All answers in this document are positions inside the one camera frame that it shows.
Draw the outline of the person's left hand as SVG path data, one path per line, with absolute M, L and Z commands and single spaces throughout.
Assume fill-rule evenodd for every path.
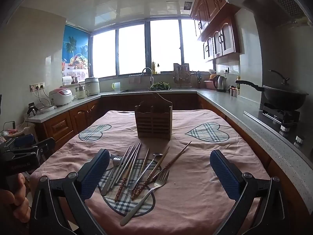
M 15 194 L 1 189 L 1 218 L 14 218 L 27 223 L 30 219 L 30 212 L 31 208 L 26 198 L 25 177 L 23 174 L 18 174 Z

